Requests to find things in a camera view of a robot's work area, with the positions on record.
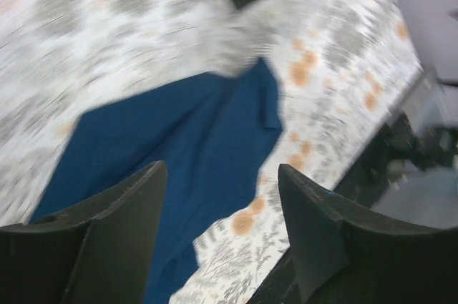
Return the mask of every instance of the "floral tablecloth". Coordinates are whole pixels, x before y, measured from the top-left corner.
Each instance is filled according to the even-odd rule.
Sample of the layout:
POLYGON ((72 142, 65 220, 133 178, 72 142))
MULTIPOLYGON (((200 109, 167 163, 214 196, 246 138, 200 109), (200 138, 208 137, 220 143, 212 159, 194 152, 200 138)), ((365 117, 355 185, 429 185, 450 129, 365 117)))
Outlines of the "floral tablecloth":
POLYGON ((332 188, 419 69, 395 0, 0 0, 0 224, 26 221, 85 110, 265 56, 285 132, 258 195, 195 241, 171 303, 245 303, 288 247, 288 162, 332 188))

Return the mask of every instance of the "white floral fabric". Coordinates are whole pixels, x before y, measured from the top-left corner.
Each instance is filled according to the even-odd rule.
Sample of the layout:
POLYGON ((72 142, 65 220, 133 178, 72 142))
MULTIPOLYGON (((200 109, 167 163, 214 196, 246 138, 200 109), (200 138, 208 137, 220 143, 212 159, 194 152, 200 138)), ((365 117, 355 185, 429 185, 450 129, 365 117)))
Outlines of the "white floral fabric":
POLYGON ((245 303, 288 247, 278 165, 332 188, 416 78, 395 0, 0 0, 0 225, 27 221, 84 111, 256 56, 280 83, 283 136, 170 300, 245 303))

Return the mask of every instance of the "table surface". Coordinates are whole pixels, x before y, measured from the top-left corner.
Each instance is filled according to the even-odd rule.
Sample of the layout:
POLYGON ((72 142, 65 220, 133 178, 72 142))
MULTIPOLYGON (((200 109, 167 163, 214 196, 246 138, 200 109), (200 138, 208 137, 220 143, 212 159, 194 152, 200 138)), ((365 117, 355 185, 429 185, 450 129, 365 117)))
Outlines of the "table surface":
POLYGON ((255 200, 195 241, 200 269, 171 303, 248 301, 288 249, 278 164, 332 188, 419 68, 394 0, 0 0, 0 23, 2 225, 30 215, 84 111, 272 66, 284 134, 255 200))

